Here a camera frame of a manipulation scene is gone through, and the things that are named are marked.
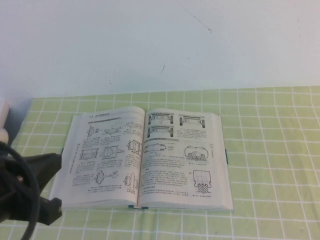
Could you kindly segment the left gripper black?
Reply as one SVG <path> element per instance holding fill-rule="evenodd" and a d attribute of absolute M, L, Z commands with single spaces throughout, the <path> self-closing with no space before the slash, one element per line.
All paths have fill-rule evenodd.
<path fill-rule="evenodd" d="M 28 156 L 26 162 L 36 177 L 40 193 L 62 167 L 62 155 L 46 153 Z M 0 219 L 30 220 L 33 201 L 18 186 L 29 186 L 23 168 L 7 154 L 0 155 Z"/>

